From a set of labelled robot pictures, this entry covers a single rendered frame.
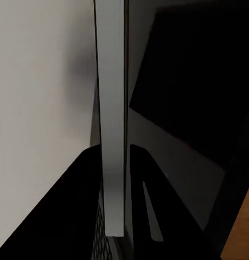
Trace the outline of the notebook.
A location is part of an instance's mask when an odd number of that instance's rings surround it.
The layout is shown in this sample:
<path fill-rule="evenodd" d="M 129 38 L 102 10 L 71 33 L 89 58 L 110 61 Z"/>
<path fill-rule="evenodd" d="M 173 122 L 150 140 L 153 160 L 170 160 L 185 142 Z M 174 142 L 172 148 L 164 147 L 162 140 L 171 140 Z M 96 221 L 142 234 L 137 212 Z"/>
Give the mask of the notebook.
<path fill-rule="evenodd" d="M 125 236 L 129 5 L 93 0 L 104 236 Z"/>

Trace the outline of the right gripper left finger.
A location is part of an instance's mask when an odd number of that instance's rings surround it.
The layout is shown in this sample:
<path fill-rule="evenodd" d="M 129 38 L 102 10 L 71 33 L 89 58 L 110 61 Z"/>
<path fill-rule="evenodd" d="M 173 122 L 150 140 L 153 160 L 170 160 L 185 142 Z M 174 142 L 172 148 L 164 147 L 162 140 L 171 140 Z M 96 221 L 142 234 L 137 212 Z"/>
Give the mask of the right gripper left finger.
<path fill-rule="evenodd" d="M 92 260 L 100 144 L 87 148 L 0 247 L 0 260 Z"/>

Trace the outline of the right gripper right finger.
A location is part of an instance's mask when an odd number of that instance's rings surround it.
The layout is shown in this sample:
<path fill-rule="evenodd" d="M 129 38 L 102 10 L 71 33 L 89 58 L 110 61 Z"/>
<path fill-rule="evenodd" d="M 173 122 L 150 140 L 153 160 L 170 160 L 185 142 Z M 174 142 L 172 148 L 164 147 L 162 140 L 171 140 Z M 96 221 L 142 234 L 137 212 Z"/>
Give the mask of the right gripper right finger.
<path fill-rule="evenodd" d="M 151 154 L 130 146 L 134 260 L 221 260 Z M 145 182 L 164 241 L 151 238 Z"/>

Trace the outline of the keyboard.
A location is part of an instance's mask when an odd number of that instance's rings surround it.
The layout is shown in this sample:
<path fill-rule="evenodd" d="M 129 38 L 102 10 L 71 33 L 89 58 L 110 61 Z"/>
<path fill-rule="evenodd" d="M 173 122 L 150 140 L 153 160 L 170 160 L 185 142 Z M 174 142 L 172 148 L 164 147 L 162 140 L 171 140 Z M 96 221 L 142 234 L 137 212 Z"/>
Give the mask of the keyboard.
<path fill-rule="evenodd" d="M 117 237 L 104 236 L 102 185 L 99 190 L 92 260 L 123 260 Z"/>

